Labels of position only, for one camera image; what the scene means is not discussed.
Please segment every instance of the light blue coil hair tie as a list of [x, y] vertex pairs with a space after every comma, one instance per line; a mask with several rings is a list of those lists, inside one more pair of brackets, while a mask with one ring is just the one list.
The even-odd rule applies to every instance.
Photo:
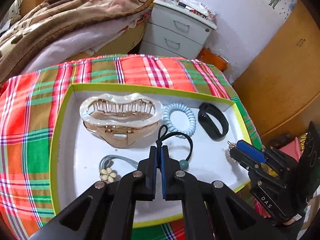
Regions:
[[[189, 119], [189, 123], [190, 123], [188, 130], [186, 130], [186, 131], [178, 130], [172, 124], [171, 119], [170, 119], [170, 114], [173, 111], [181, 111], [187, 115], [187, 117]], [[163, 121], [164, 121], [164, 124], [168, 127], [169, 132], [182, 132], [182, 133], [185, 133], [191, 137], [196, 131], [196, 117], [193, 114], [192, 110], [189, 107], [185, 106], [184, 104], [174, 103], [174, 104], [168, 105], [165, 108], [164, 113], [163, 113]], [[185, 139], [185, 137], [183, 135], [176, 135], [176, 136], [179, 138]]]
[[123, 161], [129, 163], [135, 169], [138, 168], [138, 162], [136, 162], [136, 161], [134, 161], [132, 159], [129, 159], [129, 158], [126, 158], [126, 157], [123, 157], [123, 156], [119, 156], [119, 155], [106, 155], [106, 156], [104, 156], [102, 158], [102, 160], [99, 163], [99, 171], [101, 171], [102, 169], [108, 168], [110, 163], [111, 163], [111, 160], [113, 160], [113, 159], [123, 160]]

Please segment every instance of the spiral hair tie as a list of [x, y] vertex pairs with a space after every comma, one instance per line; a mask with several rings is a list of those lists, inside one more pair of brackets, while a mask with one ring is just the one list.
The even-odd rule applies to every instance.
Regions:
[[[188, 130], [186, 130], [186, 131], [178, 130], [172, 124], [171, 119], [170, 119], [170, 114], [173, 111], [181, 111], [187, 115], [187, 117], [189, 119], [189, 123], [190, 123]], [[164, 124], [168, 127], [169, 132], [181, 132], [181, 133], [185, 133], [186, 135], [191, 137], [196, 131], [196, 117], [193, 114], [193, 112], [191, 111], [191, 109], [189, 107], [185, 106], [184, 104], [174, 103], [174, 104], [168, 105], [166, 107], [166, 109], [164, 110], [163, 121], [164, 121]], [[186, 138], [183, 135], [176, 135], [176, 136], [179, 138], [184, 138], [184, 139]]]

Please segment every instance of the wooden wardrobe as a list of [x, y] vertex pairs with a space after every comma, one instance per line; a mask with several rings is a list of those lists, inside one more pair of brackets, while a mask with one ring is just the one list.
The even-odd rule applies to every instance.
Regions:
[[265, 144], [320, 125], [320, 30], [300, 0], [233, 87]]

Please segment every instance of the blue gripper pad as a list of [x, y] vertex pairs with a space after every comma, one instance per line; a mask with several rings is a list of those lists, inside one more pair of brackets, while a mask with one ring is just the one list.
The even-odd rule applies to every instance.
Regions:
[[161, 171], [161, 179], [162, 179], [162, 197], [163, 199], [166, 199], [167, 197], [167, 192], [166, 192], [166, 178], [165, 178], [165, 171], [164, 169], [164, 158], [163, 158], [163, 149], [161, 147], [161, 166], [160, 166], [160, 171]]
[[247, 156], [253, 158], [257, 163], [267, 162], [264, 155], [260, 151], [258, 151], [255, 147], [245, 142], [244, 140], [240, 140], [237, 142], [237, 148]]
[[156, 185], [157, 185], [157, 149], [155, 152], [155, 158], [153, 163], [153, 183], [152, 183], [152, 193], [156, 195]]

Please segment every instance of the white wall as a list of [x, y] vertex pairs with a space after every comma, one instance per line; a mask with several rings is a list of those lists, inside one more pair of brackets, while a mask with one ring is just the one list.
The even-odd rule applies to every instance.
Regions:
[[218, 13], [217, 31], [207, 40], [212, 52], [226, 57], [233, 82], [286, 21], [297, 0], [281, 0], [273, 9], [270, 0], [197, 0]]

